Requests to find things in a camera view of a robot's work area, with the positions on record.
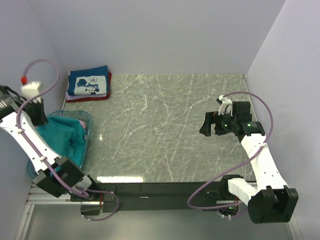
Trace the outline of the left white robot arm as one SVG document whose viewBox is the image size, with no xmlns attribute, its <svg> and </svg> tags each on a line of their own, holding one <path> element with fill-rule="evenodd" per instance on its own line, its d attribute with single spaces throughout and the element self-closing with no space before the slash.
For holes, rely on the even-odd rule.
<svg viewBox="0 0 320 240">
<path fill-rule="evenodd" d="M 58 154 L 39 134 L 48 119 L 40 97 L 26 99 L 7 86 L 0 87 L 0 127 L 11 135 L 27 154 L 36 176 L 34 184 L 59 198 L 70 194 L 79 199 L 96 200 L 100 188 L 68 156 Z"/>
</svg>

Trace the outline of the teal t-shirt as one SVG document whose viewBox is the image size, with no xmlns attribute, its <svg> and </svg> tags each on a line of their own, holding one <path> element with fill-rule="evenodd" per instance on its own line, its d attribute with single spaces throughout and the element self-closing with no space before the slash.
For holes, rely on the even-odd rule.
<svg viewBox="0 0 320 240">
<path fill-rule="evenodd" d="M 68 157 L 80 167 L 85 143 L 86 129 L 77 119 L 64 116 L 49 116 L 48 123 L 36 128 L 39 135 L 57 154 Z"/>
</svg>

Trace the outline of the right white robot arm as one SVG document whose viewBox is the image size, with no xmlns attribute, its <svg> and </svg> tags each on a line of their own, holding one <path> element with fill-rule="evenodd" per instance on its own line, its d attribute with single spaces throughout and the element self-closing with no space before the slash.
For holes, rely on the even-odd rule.
<svg viewBox="0 0 320 240">
<path fill-rule="evenodd" d="M 199 132 L 211 136 L 233 133 L 250 159 L 256 187 L 241 176 L 224 175 L 219 193 L 230 200 L 233 196 L 242 201 L 255 224 L 287 223 L 291 220 L 299 195 L 281 176 L 269 147 L 266 133 L 259 121 L 254 121 L 248 101 L 232 101 L 221 96 L 217 99 L 219 110 L 207 112 Z"/>
</svg>

